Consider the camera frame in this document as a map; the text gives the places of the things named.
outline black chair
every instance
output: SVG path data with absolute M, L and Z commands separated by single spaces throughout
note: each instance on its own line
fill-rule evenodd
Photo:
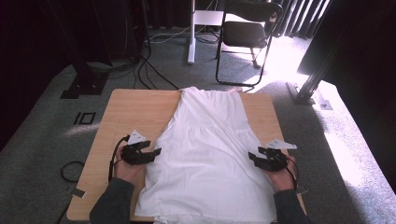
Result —
M 224 14 L 221 23 L 220 36 L 218 50 L 216 53 L 217 65 L 216 65 L 216 81 L 233 86 L 248 86 L 254 87 L 259 84 L 262 80 L 262 74 L 264 71 L 265 61 L 267 59 L 268 51 L 271 46 L 273 31 L 276 28 L 277 23 L 282 17 L 282 7 L 275 3 L 258 2 L 258 1 L 236 1 L 232 2 L 224 9 Z M 229 21 L 226 20 L 227 15 L 233 14 L 238 16 L 245 21 Z M 242 47 L 249 48 L 253 62 L 256 66 L 256 56 L 254 55 L 253 49 L 264 49 L 266 48 L 264 62 L 260 73 L 260 79 L 256 83 L 246 84 L 240 82 L 222 81 L 219 78 L 219 63 L 220 54 L 222 52 L 230 52 L 222 50 L 222 44 L 229 47 Z

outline shirt sleeve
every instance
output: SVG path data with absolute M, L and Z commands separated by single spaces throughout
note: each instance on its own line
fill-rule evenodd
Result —
M 283 190 L 274 195 L 276 219 L 279 224 L 311 224 L 313 223 L 300 206 L 293 189 Z
M 122 179 L 113 178 L 104 194 L 90 212 L 92 224 L 129 224 L 130 207 L 134 185 Z

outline chair seat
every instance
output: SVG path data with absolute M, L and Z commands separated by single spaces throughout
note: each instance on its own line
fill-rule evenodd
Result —
M 262 25 L 255 22 L 226 21 L 223 42 L 230 47 L 263 49 L 267 46 Z

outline white t-shirt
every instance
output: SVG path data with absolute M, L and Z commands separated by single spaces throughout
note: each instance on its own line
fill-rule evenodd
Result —
M 260 145 L 239 93 L 182 90 L 134 214 L 163 223 L 270 223 L 271 180 L 248 158 Z

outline gray carpet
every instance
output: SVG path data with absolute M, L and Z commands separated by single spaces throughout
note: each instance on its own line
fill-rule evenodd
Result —
M 308 215 L 316 223 L 394 223 L 395 194 L 336 88 L 327 83 L 319 87 L 332 104 L 330 111 L 295 105 L 291 100 L 286 82 L 300 80 L 301 76 L 293 71 L 304 54 L 298 48 L 304 51 L 306 43 L 290 47 L 287 54 L 279 52 L 291 42 L 298 41 L 304 42 L 288 37 L 275 40 L 262 85 L 250 92 L 272 96 L 284 139 L 299 148 L 290 154 L 297 159 L 301 176 L 299 184 L 309 189 L 303 195 Z M 197 42 L 195 64 L 187 65 L 188 43 L 185 38 L 174 38 L 162 44 L 152 44 L 149 61 L 180 88 L 244 90 L 220 85 L 214 79 L 216 45 Z M 294 50 L 297 56 L 294 61 L 289 60 L 286 56 Z M 235 56 L 224 57 L 226 66 L 222 71 L 226 76 L 233 72 L 240 75 L 240 80 L 246 80 L 259 72 L 249 62 L 235 69 L 233 60 L 241 61 Z M 141 74 L 149 83 L 145 73 L 142 71 Z M 132 70 L 123 71 L 110 75 L 102 95 L 61 100 L 62 92 L 69 88 L 75 75 L 72 66 L 68 66 L 51 81 L 29 117 L 1 151 L 1 224 L 57 223 L 70 203 L 71 189 L 76 185 L 62 179 L 61 168 L 70 161 L 86 160 L 113 90 L 145 89 L 138 79 L 135 82 Z M 149 70 L 149 76 L 158 89 L 173 90 L 153 70 Z M 75 124 L 78 113 L 95 113 L 93 123 Z M 81 169 L 78 166 L 69 168 L 67 175 L 78 178 Z M 77 223 L 65 216 L 61 218 L 61 223 Z

